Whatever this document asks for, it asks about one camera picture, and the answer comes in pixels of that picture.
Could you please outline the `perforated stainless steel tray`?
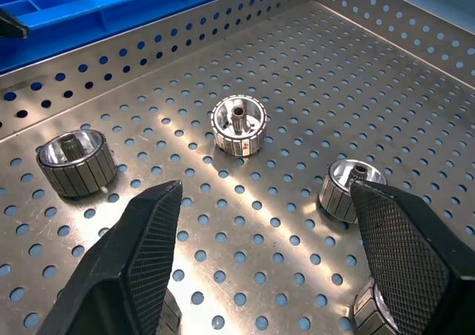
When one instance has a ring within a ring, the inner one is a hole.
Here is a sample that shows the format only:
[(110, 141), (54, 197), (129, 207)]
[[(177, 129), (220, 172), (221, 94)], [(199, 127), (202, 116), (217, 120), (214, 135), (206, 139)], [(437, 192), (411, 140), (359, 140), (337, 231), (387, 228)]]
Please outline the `perforated stainless steel tray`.
[[(214, 143), (231, 95), (268, 114), (248, 157)], [(62, 197), (36, 154), (87, 129), (117, 173)], [(168, 180), (180, 335), (350, 334), (364, 249), (317, 204), (344, 157), (475, 247), (475, 28), (407, 0), (215, 0), (0, 75), (0, 335), (36, 335), (81, 257)]]

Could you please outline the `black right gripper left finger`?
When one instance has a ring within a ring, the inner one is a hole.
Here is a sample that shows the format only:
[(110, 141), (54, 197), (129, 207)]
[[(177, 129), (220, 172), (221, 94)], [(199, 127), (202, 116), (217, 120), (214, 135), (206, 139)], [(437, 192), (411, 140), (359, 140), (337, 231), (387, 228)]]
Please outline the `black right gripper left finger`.
[(84, 254), (36, 335), (156, 335), (182, 196), (172, 180), (132, 198)]

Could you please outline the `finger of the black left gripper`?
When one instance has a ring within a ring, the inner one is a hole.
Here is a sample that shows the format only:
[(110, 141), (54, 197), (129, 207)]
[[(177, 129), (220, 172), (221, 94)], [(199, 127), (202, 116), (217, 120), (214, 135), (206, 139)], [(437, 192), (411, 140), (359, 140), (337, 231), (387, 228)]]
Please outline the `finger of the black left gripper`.
[(0, 8), (0, 38), (26, 39), (28, 36), (29, 28)]

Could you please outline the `blue compartment tray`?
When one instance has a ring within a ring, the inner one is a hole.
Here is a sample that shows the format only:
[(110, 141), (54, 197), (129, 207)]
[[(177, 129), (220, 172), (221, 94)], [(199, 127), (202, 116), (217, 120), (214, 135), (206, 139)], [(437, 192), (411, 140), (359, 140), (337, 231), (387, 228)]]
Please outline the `blue compartment tray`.
[(0, 38), (0, 74), (214, 0), (0, 0), (27, 26)]

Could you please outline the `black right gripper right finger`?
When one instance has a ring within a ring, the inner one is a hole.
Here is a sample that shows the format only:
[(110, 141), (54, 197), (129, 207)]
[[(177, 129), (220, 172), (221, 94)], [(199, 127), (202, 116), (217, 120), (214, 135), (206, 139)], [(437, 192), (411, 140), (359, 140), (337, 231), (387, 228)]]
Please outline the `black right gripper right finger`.
[(475, 335), (475, 251), (419, 197), (350, 187), (370, 273), (401, 335)]

